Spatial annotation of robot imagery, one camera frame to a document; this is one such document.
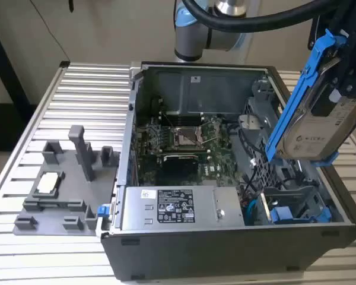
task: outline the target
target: gray plastic post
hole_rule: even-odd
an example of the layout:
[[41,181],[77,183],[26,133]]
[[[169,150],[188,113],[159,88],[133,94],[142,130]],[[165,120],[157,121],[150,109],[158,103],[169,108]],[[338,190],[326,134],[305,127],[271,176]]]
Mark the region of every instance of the gray plastic post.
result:
[[81,163],[84,176],[87,181],[92,181],[95,179],[95,174],[93,167],[91,165],[91,157],[85,146],[83,139],[84,128],[83,126],[73,125],[69,131],[69,139],[75,144],[75,149],[77,150],[77,157]]

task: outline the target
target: blue latch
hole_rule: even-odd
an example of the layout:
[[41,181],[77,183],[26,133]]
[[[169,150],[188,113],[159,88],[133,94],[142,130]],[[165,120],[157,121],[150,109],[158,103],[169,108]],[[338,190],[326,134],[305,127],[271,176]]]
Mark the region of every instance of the blue latch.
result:
[[110,205],[101,205],[97,208],[97,216],[108,218],[110,214]]

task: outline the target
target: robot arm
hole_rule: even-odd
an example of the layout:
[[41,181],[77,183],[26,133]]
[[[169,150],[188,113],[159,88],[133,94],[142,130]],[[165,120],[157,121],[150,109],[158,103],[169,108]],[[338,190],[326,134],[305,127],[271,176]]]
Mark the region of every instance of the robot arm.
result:
[[269,161],[304,159],[317,166],[331,164],[356,127],[356,0],[315,0],[275,15],[245,19],[208,14],[194,0],[183,3],[201,24],[231,33],[273,30],[335,11],[325,35],[313,45],[266,146]]

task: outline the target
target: barcode sticker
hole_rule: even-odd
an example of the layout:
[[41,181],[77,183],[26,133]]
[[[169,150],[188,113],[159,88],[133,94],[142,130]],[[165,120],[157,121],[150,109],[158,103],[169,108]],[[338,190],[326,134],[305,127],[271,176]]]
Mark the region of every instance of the barcode sticker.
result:
[[141,191],[141,199],[155,199],[156,195],[155,190],[143,189]]

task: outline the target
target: power cable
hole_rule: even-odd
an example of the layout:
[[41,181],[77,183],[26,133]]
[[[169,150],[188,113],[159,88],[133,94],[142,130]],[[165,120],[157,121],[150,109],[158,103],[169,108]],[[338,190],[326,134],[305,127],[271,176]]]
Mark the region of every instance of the power cable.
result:
[[67,55],[65,49],[62,47],[62,45],[59,43],[59,41],[56,39],[56,37],[54,36],[54,34],[52,33],[52,31],[50,30],[49,26],[46,24],[45,19],[42,17],[40,11],[38,10],[37,6],[34,4],[33,0],[29,0],[29,2],[32,4],[32,6],[34,7],[34,9],[36,10],[36,12],[38,13],[38,15],[40,16],[41,20],[43,21],[43,23],[45,24],[45,27],[47,28],[47,31],[49,32],[49,34],[53,37],[54,41],[57,43],[57,45],[61,48],[62,52],[65,54],[65,56],[67,57],[68,61],[70,60],[70,57]]
[[195,0],[182,0],[187,10],[203,25],[218,31],[254,33],[293,26],[335,8],[341,0],[314,0],[297,8],[253,18],[217,17],[203,10]]

